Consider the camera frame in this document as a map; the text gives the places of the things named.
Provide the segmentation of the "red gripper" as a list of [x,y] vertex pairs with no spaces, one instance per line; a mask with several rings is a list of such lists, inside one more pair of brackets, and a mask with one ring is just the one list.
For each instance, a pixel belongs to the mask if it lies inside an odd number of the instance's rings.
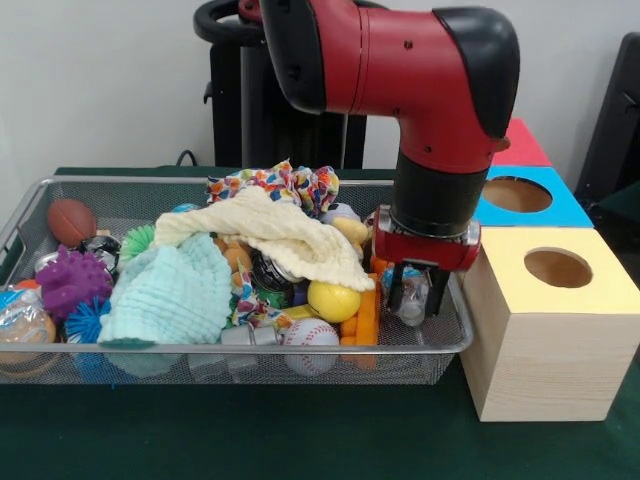
[[478,257],[481,247],[481,225],[472,220],[461,236],[437,238],[420,236],[402,230],[394,222],[389,205],[380,205],[375,212],[372,254],[380,260],[395,263],[387,296],[387,307],[397,313],[403,298],[405,265],[423,265],[430,269],[430,282],[425,303],[425,315],[439,314],[450,272],[467,271]]

